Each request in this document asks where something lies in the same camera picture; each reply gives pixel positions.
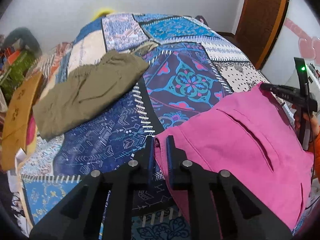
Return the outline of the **right hand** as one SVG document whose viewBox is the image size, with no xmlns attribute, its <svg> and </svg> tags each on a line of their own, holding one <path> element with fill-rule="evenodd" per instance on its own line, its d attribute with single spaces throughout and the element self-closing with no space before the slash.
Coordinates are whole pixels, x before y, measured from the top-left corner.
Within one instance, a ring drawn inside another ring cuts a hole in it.
<svg viewBox="0 0 320 240">
<path fill-rule="evenodd" d="M 308 113 L 303 113 L 303 115 L 301 115 L 301 113 L 299 113 L 298 111 L 298 107 L 296 107 L 295 105 L 292 105 L 292 108 L 296 110 L 296 112 L 293 115 L 295 120 L 295 130 L 299 131 L 301 127 L 300 121 L 305 120 L 306 123 L 309 123 L 310 125 L 310 129 L 312 131 L 312 138 L 316 139 L 317 136 L 319 135 L 319 123 L 318 123 L 317 116 L 315 116 L 314 114 L 308 114 Z"/>
</svg>

